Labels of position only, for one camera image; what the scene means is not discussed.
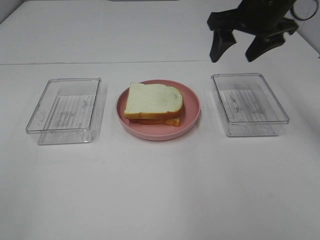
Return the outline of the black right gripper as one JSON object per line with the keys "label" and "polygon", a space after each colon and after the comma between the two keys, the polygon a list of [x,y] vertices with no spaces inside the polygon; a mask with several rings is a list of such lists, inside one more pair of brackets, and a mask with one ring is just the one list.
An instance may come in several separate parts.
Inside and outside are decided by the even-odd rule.
{"label": "black right gripper", "polygon": [[237,43],[233,30],[255,36],[245,52],[248,62],[282,46],[286,42],[284,33],[292,35],[299,27],[294,20],[285,17],[294,3],[294,0],[243,0],[235,9],[212,12],[207,20],[213,31],[211,61],[216,63]]}

